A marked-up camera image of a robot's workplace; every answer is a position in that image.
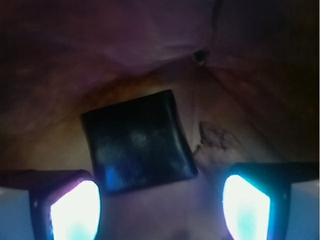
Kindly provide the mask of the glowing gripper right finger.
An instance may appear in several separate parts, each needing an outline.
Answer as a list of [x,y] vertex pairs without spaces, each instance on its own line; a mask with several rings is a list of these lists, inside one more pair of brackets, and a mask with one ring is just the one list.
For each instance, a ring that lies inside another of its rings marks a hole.
[[223,215],[234,240],[318,240],[317,162],[236,163],[225,178]]

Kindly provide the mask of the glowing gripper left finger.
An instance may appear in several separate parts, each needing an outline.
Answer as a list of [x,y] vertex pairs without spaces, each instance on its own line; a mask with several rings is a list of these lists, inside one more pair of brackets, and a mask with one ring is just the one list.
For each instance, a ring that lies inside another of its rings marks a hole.
[[100,190],[86,170],[0,173],[2,240],[94,240],[100,216]]

